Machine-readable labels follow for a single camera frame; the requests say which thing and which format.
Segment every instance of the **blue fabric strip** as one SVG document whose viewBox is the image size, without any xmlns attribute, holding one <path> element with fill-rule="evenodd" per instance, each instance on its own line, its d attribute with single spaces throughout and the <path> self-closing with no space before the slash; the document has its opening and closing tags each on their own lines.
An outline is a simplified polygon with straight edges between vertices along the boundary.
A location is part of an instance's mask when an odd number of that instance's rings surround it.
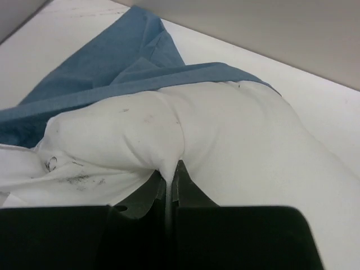
<svg viewBox="0 0 360 270">
<path fill-rule="evenodd" d="M 104 98 L 200 82 L 263 82 L 223 63 L 186 66 L 154 14 L 132 7 L 48 74 L 19 104 L 0 111 L 0 143 L 34 147 L 49 118 Z"/>
</svg>

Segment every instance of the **white cloth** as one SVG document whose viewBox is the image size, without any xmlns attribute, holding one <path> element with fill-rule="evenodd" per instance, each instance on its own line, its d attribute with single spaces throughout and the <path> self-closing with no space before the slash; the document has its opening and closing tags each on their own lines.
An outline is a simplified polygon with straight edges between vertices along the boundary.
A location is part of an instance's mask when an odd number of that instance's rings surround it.
<svg viewBox="0 0 360 270">
<path fill-rule="evenodd" d="M 265 85 L 198 83 L 110 98 L 52 118 L 34 153 L 21 152 L 36 170 L 0 170 L 0 191 L 14 204 L 116 203 L 153 169 L 171 181 L 183 159 L 220 205 L 298 208 L 326 269 L 360 265 L 360 180 Z"/>
</svg>

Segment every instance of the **gray wall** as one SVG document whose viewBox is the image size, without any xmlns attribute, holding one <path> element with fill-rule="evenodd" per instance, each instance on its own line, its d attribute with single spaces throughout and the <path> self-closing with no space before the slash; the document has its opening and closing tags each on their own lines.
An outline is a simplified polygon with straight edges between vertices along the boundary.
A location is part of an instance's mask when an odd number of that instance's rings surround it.
<svg viewBox="0 0 360 270">
<path fill-rule="evenodd" d="M 0 0 L 0 43 L 47 0 Z"/>
<path fill-rule="evenodd" d="M 360 89 L 360 0 L 116 0 Z"/>
</svg>

